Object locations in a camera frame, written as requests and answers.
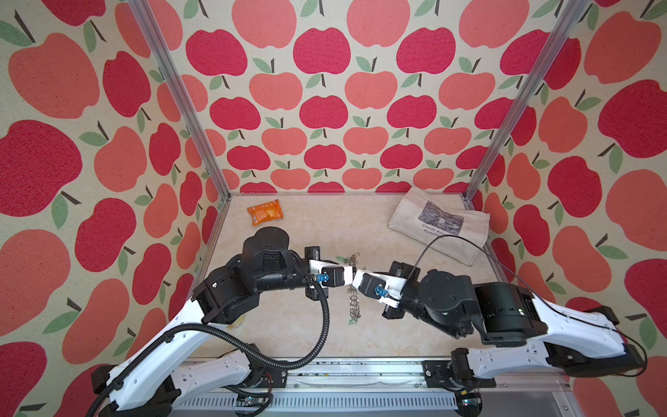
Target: canvas bag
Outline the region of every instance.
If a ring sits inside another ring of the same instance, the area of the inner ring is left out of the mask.
[[[413,187],[398,204],[389,227],[427,245],[436,236],[453,234],[483,246],[490,218],[488,213],[446,207],[432,200],[424,190]],[[467,266],[472,266],[480,253],[473,245],[456,238],[440,238],[431,248]]]

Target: robotic arm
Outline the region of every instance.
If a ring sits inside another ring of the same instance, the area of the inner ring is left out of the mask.
[[[306,248],[302,260],[288,250],[288,244],[289,237],[279,228],[258,230],[243,243],[240,255],[196,287],[192,298],[149,341],[148,348],[120,365],[94,372],[95,393],[106,392],[111,401],[100,417],[165,417],[183,401],[214,388],[257,386],[272,368],[307,364],[319,353],[328,331],[328,289],[349,284],[385,304],[382,316],[389,320],[409,312],[457,339],[477,329],[482,343],[494,346],[456,349],[451,361],[425,361],[430,388],[465,395],[476,387],[495,386],[493,378],[506,372],[547,367],[561,368],[570,376],[594,377],[644,365],[636,348],[624,344],[613,330],[618,321],[608,307],[579,312],[546,302],[513,284],[473,285],[468,276],[437,270],[430,270],[418,282],[419,268],[399,262],[392,264],[388,274],[356,270],[320,260],[317,246]],[[324,315],[320,341],[303,360],[271,360],[220,330],[257,307],[262,292],[295,288],[305,288],[307,297],[320,301]],[[181,366],[211,336],[242,349],[210,362]],[[88,414],[93,415],[100,403]]]

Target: orange snack package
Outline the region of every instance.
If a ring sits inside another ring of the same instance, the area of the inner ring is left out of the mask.
[[[248,207],[248,213],[252,216],[253,226],[283,218],[283,210],[280,208],[280,202],[276,199],[264,204]]]

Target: black cable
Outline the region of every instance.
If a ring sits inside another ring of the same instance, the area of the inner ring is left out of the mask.
[[[536,296],[537,296],[537,297],[544,303],[545,306],[547,306],[547,307],[549,307],[549,309],[551,309],[551,311],[553,311],[553,312],[555,312],[555,313],[558,313],[558,314],[560,314],[561,316],[563,316],[563,317],[565,317],[565,318],[569,318],[569,319],[572,319],[572,320],[576,320],[576,321],[578,321],[578,322],[585,323],[585,324],[587,324],[587,325],[589,325],[589,326],[599,327],[599,328],[601,328],[601,329],[613,330],[613,331],[615,331],[616,333],[618,333],[619,335],[624,336],[626,339],[628,339],[629,341],[633,342],[635,345],[639,346],[639,349],[642,350],[642,353],[643,353],[643,355],[644,355],[644,367],[643,367],[639,372],[637,372],[635,375],[623,375],[623,374],[614,374],[614,375],[616,375],[616,376],[625,376],[625,377],[627,377],[627,378],[636,378],[636,377],[638,377],[639,375],[643,374],[643,373],[646,371],[646,369],[647,369],[647,367],[648,367],[648,355],[647,355],[647,353],[646,353],[646,349],[644,349],[644,347],[643,347],[639,342],[637,342],[635,339],[629,337],[627,334],[621,332],[620,330],[618,330],[618,329],[616,329],[616,328],[609,328],[609,327],[606,327],[606,326],[600,326],[599,324],[589,323],[589,322],[587,322],[587,321],[580,320],[580,319],[578,319],[578,318],[576,318],[576,317],[570,317],[570,316],[568,316],[567,314],[565,314],[565,313],[563,313],[563,312],[560,312],[560,311],[556,310],[555,308],[551,307],[551,304],[549,304],[545,299],[543,299],[541,295],[539,295],[535,290],[533,290],[532,287],[529,286],[528,283],[527,283],[526,281],[524,281],[523,279],[521,279],[521,277],[520,277],[519,275],[517,275],[514,271],[512,271],[510,268],[507,268],[505,265],[502,264],[501,261],[497,260],[494,256],[491,256],[491,254],[489,254],[486,250],[482,249],[482,248],[481,248],[480,246],[478,246],[476,243],[471,242],[470,240],[468,240],[468,239],[466,239],[466,238],[463,238],[462,236],[457,236],[457,235],[440,235],[440,236],[437,236],[435,239],[433,239],[433,240],[431,241],[431,243],[429,243],[428,245],[426,245],[426,247],[425,247],[424,250],[422,251],[422,254],[421,254],[421,255],[419,256],[419,258],[417,259],[417,262],[415,262],[415,265],[412,267],[412,270],[410,271],[410,273],[408,274],[408,276],[412,276],[412,273],[414,272],[415,268],[417,268],[417,265],[418,265],[419,262],[422,260],[424,254],[426,253],[426,251],[428,250],[428,248],[430,248],[431,245],[434,244],[434,243],[436,242],[436,240],[438,240],[438,239],[440,239],[440,238],[447,238],[447,237],[451,237],[451,238],[457,238],[457,239],[465,240],[465,241],[468,242],[469,244],[473,245],[475,248],[478,248],[480,251],[482,251],[483,254],[487,255],[487,256],[489,257],[489,259],[493,260],[493,261],[496,262],[498,265],[502,266],[507,272],[509,272],[510,274],[512,274],[513,276],[515,276],[517,280],[521,281],[521,282],[526,286],[526,288],[528,288],[529,291],[531,291],[533,294],[535,294],[535,295],[536,295]]]
[[[235,386],[231,386],[231,385],[227,385],[227,386],[224,386],[222,388],[228,389],[229,391],[232,391],[236,394],[244,395],[244,396],[247,396],[247,397],[268,398],[268,400],[266,400],[264,402],[264,404],[259,406],[259,408],[257,410],[255,410],[251,413],[236,413],[237,416],[255,417],[259,413],[263,412],[273,402],[273,394],[271,394],[270,392],[264,393],[264,392],[243,391],[243,390],[240,390],[239,388],[236,388]]]
[[[132,360],[132,362],[130,362],[127,365],[127,367],[125,367],[125,369],[123,369],[121,373],[118,374],[118,376],[115,377],[104,388],[104,390],[102,390],[102,392],[97,396],[95,401],[88,409],[88,412],[86,413],[85,417],[93,417],[95,415],[95,411],[104,402],[104,399],[109,396],[112,390],[120,389],[120,387],[122,387],[124,379],[126,379],[126,377],[130,375],[130,373],[144,359],[146,359],[146,357],[148,357],[148,355],[150,355],[152,351],[157,349],[157,347],[160,346],[163,342],[170,342],[173,339],[174,335],[180,332],[196,330],[198,332],[211,334],[216,338],[225,340],[227,343],[231,344],[232,346],[236,347],[238,350],[242,351],[249,357],[258,361],[260,364],[269,366],[270,368],[275,368],[280,370],[293,370],[305,366],[319,354],[319,352],[322,350],[322,347],[324,346],[324,342],[327,340],[327,335],[329,334],[329,304],[327,303],[327,298],[319,282],[313,281],[312,285],[315,287],[315,291],[317,292],[319,302],[322,306],[322,331],[319,334],[319,339],[317,340],[317,343],[315,343],[313,349],[310,351],[309,354],[307,354],[303,358],[296,360],[294,362],[275,360],[273,358],[269,358],[268,356],[263,355],[261,352],[258,352],[257,350],[253,349],[250,345],[243,343],[241,340],[238,340],[231,334],[223,330],[220,330],[218,328],[214,328],[200,323],[181,324],[179,326],[174,326],[171,329],[166,330],[164,333],[162,333],[160,337],[155,339],[153,343],[146,346],[146,348],[144,348],[141,351],[141,353],[139,353],[139,355],[136,358],[134,358],[134,360]]]

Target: apple print wallpaper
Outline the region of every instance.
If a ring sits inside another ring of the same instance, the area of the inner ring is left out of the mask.
[[[570,381],[588,417],[667,416],[665,11],[591,2],[561,51],[580,62],[556,60],[529,103],[537,128],[512,135],[478,194],[507,266],[547,300],[612,306],[647,349],[637,379]]]
[[[168,1],[172,60],[233,193],[462,191],[556,22],[532,17],[542,0]],[[559,60],[551,88],[578,42]],[[535,129],[529,109],[516,140]]]
[[[220,198],[127,3],[3,1],[0,21],[0,416],[82,416],[92,371],[185,302]]]

